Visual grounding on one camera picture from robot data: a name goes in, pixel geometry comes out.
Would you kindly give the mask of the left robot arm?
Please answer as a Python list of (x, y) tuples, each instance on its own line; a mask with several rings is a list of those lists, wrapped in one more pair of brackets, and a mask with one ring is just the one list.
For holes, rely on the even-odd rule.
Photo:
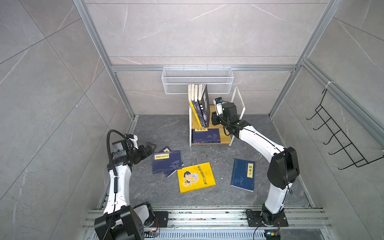
[(94, 229), (100, 240), (143, 240), (145, 227), (156, 220), (149, 202), (130, 204), (129, 186), (133, 165), (154, 153), (156, 145), (138, 145), (136, 135), (125, 135), (123, 140), (110, 143), (107, 136), (110, 188), (107, 205), (101, 217), (95, 219)]

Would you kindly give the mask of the black book white characters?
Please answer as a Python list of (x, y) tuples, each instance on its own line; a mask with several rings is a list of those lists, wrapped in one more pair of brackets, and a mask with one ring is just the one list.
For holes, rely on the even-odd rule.
[(210, 123), (210, 104), (207, 85), (199, 85), (199, 102), (201, 104), (203, 117), (208, 128)]

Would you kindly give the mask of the navy book yellow label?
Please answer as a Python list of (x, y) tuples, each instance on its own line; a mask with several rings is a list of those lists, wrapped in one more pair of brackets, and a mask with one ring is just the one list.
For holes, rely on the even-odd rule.
[(219, 144), (221, 143), (219, 129), (193, 129), (192, 140), (194, 144)]

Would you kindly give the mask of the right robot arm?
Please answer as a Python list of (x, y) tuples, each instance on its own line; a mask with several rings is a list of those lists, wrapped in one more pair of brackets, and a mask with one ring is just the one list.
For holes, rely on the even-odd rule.
[(269, 163), (267, 177), (270, 181), (268, 197), (262, 206), (262, 223), (273, 226), (284, 215), (284, 204), (291, 186), (300, 175), (297, 152), (285, 148), (259, 133), (249, 122), (241, 120), (234, 103), (214, 100), (216, 112), (212, 124), (222, 125), (225, 134), (233, 135), (262, 154)]

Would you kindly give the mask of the purple portrait book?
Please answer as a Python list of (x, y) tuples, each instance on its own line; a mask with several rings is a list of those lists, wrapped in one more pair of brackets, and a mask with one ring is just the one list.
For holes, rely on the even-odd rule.
[(196, 103), (197, 108), (198, 108), (198, 114), (200, 117), (201, 126), (202, 126), (202, 128), (207, 128), (206, 121), (204, 120), (204, 117), (203, 117), (201, 104), (199, 102), (199, 85), (198, 84), (195, 84), (194, 93), (195, 93), (195, 103)]
[(198, 89), (199, 89), (198, 85), (196, 84), (191, 85), (191, 100), (195, 109), (196, 117), (198, 118), (199, 126), (202, 128), (205, 128), (206, 127), (205, 122), (204, 122), (203, 115), (200, 109), (200, 104), (198, 101)]

